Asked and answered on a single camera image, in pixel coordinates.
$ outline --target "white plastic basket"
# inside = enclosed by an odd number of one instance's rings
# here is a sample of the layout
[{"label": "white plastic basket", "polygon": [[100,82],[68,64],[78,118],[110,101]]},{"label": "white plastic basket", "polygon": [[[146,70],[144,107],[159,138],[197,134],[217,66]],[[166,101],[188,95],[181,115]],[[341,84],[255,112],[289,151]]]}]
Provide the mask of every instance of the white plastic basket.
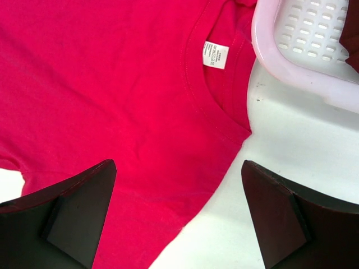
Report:
[{"label": "white plastic basket", "polygon": [[258,0],[252,39],[277,79],[359,113],[359,74],[339,44],[348,0]]}]

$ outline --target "red shirt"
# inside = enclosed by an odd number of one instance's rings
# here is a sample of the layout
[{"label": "red shirt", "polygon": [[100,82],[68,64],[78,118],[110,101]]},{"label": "red shirt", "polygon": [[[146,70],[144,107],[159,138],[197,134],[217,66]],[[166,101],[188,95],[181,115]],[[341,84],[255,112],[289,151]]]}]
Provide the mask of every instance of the red shirt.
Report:
[{"label": "red shirt", "polygon": [[[0,1],[0,167],[28,194],[117,164],[95,269],[148,268],[250,135],[254,4]],[[202,65],[205,41],[225,69]]]}]

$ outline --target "clothing tag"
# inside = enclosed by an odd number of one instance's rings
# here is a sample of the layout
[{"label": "clothing tag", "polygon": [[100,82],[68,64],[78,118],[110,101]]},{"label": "clothing tag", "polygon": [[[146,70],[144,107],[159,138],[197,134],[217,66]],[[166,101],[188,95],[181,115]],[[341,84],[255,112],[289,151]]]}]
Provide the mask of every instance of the clothing tag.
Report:
[{"label": "clothing tag", "polygon": [[206,41],[203,46],[203,64],[224,69],[229,47]]}]

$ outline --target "brown fabric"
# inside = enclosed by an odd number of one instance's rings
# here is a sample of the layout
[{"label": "brown fabric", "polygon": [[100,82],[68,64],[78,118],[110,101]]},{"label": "brown fabric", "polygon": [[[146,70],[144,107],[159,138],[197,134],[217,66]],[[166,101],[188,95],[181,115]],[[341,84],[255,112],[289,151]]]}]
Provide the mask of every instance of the brown fabric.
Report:
[{"label": "brown fabric", "polygon": [[349,52],[346,62],[359,72],[359,1],[349,0],[348,12],[339,42]]}]

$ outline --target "white surface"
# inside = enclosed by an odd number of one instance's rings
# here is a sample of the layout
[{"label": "white surface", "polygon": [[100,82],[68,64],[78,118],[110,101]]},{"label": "white surface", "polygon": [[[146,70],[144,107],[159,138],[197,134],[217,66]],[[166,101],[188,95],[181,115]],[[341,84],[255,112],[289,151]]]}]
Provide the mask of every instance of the white surface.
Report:
[{"label": "white surface", "polygon": [[[248,92],[253,135],[216,193],[151,269],[263,269],[241,182],[245,159],[331,196],[359,203],[359,115],[284,86],[256,63]],[[21,181],[20,175],[7,182]],[[0,189],[17,191],[5,185]]]},{"label": "white surface", "polygon": [[252,39],[274,77],[359,113],[359,74],[343,62],[347,52],[338,43],[347,6],[347,0],[258,0]]}]

